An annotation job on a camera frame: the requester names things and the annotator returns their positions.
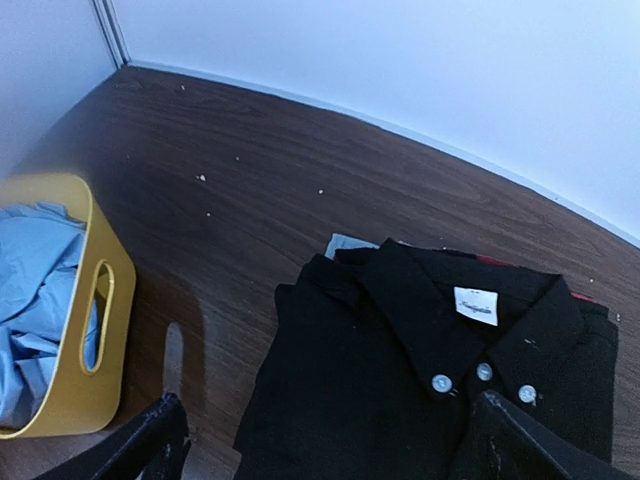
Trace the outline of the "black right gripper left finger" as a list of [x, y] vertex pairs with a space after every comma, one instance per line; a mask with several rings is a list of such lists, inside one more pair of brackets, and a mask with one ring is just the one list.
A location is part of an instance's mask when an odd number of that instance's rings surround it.
[[179, 479], [191, 447], [185, 409], [165, 392], [144, 411], [41, 479]]

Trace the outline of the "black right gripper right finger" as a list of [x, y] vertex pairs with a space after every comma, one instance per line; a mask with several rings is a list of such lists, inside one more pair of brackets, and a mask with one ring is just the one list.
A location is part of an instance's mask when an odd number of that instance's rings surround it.
[[473, 404], [451, 479], [630, 479], [562, 440], [494, 391]]

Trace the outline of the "light blue long sleeve shirt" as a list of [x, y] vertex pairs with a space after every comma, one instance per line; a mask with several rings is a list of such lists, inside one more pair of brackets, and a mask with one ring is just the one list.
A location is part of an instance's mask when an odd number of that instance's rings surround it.
[[54, 377], [86, 224], [63, 205], [1, 210], [1, 426], [21, 429]]

